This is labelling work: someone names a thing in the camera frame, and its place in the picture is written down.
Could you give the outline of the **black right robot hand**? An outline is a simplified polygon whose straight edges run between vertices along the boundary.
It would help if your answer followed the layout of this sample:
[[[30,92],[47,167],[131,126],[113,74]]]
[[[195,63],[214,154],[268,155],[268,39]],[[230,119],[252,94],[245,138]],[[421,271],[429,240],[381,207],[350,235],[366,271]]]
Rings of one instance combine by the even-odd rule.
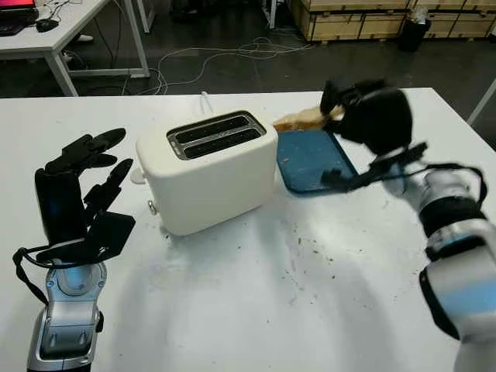
[[[385,80],[365,80],[348,88],[327,81],[320,101],[323,129],[365,145],[383,156],[412,141],[412,112],[405,93]]]

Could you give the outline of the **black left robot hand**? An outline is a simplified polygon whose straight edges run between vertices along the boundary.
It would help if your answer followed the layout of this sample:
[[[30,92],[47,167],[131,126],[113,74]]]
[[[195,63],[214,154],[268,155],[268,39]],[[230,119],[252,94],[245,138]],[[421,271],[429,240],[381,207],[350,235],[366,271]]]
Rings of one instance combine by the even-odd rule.
[[[107,154],[125,137],[123,128],[97,136],[85,134],[61,150],[61,155],[35,172],[35,186],[44,232],[50,246],[82,239],[96,216],[106,211],[119,195],[121,183],[133,160],[121,162]],[[79,177],[87,169],[110,167],[103,184],[83,197]]]

